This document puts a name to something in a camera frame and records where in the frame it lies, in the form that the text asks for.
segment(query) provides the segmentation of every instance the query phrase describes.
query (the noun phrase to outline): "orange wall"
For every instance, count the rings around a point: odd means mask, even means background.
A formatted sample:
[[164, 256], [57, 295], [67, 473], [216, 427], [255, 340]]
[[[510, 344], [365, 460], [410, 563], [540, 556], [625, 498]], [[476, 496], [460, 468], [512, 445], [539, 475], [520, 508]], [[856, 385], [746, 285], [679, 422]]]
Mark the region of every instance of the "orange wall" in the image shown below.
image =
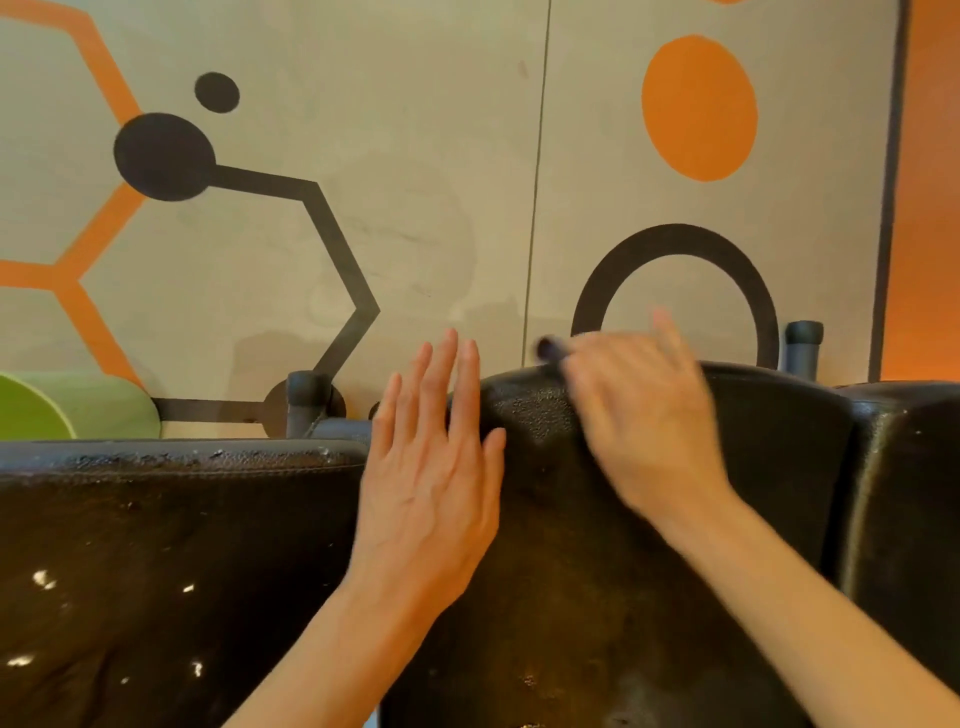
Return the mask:
[[960, 380], [960, 0], [910, 9], [883, 379]]

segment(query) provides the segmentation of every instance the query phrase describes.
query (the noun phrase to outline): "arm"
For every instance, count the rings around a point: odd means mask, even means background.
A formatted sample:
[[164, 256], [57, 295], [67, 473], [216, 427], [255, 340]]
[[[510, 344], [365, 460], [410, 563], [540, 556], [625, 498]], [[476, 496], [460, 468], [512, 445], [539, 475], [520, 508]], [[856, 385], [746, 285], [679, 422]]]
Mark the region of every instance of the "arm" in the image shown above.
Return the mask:
[[946, 728], [960, 699], [733, 491], [703, 373], [669, 319], [589, 334], [564, 363], [620, 497], [710, 585], [820, 728]]
[[347, 576], [225, 728], [360, 728], [464, 589], [499, 523], [502, 429], [481, 444], [480, 364], [457, 335], [391, 377], [373, 420]]

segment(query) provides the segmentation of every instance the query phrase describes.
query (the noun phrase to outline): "wet black seat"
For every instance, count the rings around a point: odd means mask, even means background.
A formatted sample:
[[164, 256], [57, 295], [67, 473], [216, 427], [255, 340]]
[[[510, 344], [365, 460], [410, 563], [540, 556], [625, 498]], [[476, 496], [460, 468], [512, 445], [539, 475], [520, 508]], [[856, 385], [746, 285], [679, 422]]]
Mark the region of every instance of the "wet black seat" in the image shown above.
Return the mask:
[[[850, 403], [765, 370], [706, 369], [734, 487], [819, 565]], [[494, 377], [484, 398], [484, 427], [508, 429], [500, 532], [384, 725], [804, 725], [708, 588], [619, 503], [557, 375]]]
[[366, 448], [0, 445], [0, 723], [213, 728], [346, 570]]
[[960, 692], [960, 384], [841, 391], [858, 436], [840, 587]]

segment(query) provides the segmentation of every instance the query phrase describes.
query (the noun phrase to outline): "forearm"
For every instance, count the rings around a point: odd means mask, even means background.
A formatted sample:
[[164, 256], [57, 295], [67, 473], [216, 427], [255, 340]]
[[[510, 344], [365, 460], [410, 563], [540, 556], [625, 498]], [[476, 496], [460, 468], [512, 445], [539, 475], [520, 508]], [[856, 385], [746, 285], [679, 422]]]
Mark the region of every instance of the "forearm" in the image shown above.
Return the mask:
[[360, 728], [429, 624], [342, 585], [225, 728]]
[[742, 501], [667, 540], [819, 728], [960, 725], [960, 699]]

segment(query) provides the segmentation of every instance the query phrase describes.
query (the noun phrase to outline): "black arch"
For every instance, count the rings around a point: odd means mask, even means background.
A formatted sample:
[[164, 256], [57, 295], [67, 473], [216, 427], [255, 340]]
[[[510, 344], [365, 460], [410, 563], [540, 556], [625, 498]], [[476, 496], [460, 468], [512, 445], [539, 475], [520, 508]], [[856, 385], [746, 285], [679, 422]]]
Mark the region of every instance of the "black arch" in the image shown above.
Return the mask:
[[651, 260], [667, 255], [693, 255], [713, 263], [733, 279], [747, 299], [756, 327], [756, 365], [777, 369], [780, 327], [777, 310], [763, 276], [750, 259], [723, 235], [696, 225], [671, 223], [636, 232], [593, 269], [573, 312], [570, 334], [599, 331], [613, 296], [623, 281]]

